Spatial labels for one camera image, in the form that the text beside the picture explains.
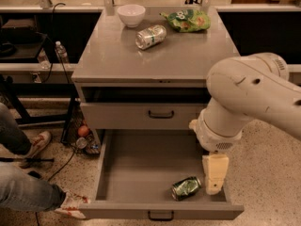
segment person's leg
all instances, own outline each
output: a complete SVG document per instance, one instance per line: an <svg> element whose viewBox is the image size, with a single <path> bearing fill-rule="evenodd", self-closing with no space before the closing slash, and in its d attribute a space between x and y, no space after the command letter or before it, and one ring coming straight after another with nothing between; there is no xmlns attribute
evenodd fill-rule
<svg viewBox="0 0 301 226"><path fill-rule="evenodd" d="M0 207L18 211L49 211L59 208L66 197L57 185L24 174L0 162Z"/></svg>
<svg viewBox="0 0 301 226"><path fill-rule="evenodd" d="M27 154L31 147L28 137L2 103L0 103L0 143L14 154Z"/></svg>

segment black drawer handle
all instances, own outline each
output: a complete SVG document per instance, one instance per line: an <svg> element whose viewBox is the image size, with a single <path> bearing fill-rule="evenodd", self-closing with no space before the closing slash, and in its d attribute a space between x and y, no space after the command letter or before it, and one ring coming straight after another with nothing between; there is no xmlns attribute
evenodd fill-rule
<svg viewBox="0 0 301 226"><path fill-rule="evenodd" d="M152 218L151 217L151 211L148 212L148 217L149 217L149 220L151 221L165 221L165 222L170 222L171 220L174 219L174 212L171 211L170 212L170 218Z"/></svg>
<svg viewBox="0 0 301 226"><path fill-rule="evenodd" d="M175 112L173 112L173 110L171 110L169 113L152 113L149 110L149 117L152 119L171 119L173 118L175 115Z"/></svg>

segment chip bag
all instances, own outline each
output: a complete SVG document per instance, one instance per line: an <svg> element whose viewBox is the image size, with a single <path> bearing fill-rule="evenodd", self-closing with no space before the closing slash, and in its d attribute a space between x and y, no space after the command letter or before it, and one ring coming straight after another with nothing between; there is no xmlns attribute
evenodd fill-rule
<svg viewBox="0 0 301 226"><path fill-rule="evenodd" d="M178 32L196 32L210 27L209 16L200 10L188 9L170 13L161 12L168 23Z"/></svg>

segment drawer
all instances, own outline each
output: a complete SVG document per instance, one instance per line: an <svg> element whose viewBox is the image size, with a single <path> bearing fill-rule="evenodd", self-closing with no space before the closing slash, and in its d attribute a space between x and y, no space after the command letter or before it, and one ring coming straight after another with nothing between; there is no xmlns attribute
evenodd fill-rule
<svg viewBox="0 0 301 226"><path fill-rule="evenodd" d="M87 218L234 219L242 205L227 201L223 189L207 195L202 150L191 131L106 131L94 197L80 209ZM194 196L177 202L171 186L189 176L202 184Z"/></svg>
<svg viewBox="0 0 301 226"><path fill-rule="evenodd" d="M91 128L187 129L202 104L101 104L81 103Z"/></svg>

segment shoe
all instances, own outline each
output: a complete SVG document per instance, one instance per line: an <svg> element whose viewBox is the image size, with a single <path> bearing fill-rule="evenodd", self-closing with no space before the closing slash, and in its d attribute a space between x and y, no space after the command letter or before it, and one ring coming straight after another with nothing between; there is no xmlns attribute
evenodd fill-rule
<svg viewBox="0 0 301 226"><path fill-rule="evenodd" d="M30 139L31 148L26 155L23 155L24 161L19 163L19 167L21 169L27 169L30 167L31 162L27 162L26 158L34 158L37 154L39 154L50 142L51 134L48 131L42 132L38 134L36 137Z"/></svg>
<svg viewBox="0 0 301 226"><path fill-rule="evenodd" d="M87 197L77 195L68 190L64 202L59 208L56 208L55 212L73 218L86 219L86 216L78 209L82 203L90 203L90 200Z"/></svg>

